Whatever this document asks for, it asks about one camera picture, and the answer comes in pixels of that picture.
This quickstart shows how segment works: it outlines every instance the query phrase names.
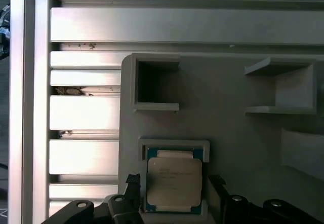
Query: debris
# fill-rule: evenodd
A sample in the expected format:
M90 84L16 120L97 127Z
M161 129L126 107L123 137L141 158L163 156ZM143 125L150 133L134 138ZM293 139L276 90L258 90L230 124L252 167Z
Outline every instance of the debris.
M82 87L64 87L64 86L59 86L56 87L55 90L59 95L62 96L81 96L84 93L81 91Z

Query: screw head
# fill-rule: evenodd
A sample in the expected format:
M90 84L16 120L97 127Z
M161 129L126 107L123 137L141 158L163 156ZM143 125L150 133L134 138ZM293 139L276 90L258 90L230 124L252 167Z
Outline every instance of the screw head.
M232 197L232 199L235 200L235 201L241 201L243 198L241 196L239 196L239 195L234 195Z
M279 201L272 201L271 204L272 204L274 207L280 207L280 206L282 205Z

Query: metal frame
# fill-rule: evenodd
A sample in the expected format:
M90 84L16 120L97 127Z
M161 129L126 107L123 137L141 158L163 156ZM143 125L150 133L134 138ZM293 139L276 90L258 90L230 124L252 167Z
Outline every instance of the metal frame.
M49 214L49 86L50 0L36 0L34 71L33 219L42 223Z
M35 0L11 0L9 220L31 223Z

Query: gray shelf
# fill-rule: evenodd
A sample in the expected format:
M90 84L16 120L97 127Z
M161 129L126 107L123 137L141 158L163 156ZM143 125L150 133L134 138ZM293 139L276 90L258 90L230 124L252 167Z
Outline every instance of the gray shelf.
M245 67L247 76L274 77L274 105L247 107L248 114L316 114L316 71L312 60L266 58Z
M245 68L247 76L278 76L300 68L305 68L311 63L307 60L292 61L280 58L266 58L252 66Z
M178 111L179 104L160 91L168 74L177 72L180 57L177 55L132 54L131 103L133 110Z

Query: black cable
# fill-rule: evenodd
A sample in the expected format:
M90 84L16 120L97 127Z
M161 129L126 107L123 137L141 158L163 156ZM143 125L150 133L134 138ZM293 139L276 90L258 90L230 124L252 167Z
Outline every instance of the black cable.
M3 163L0 163L0 168L8 170L8 166Z

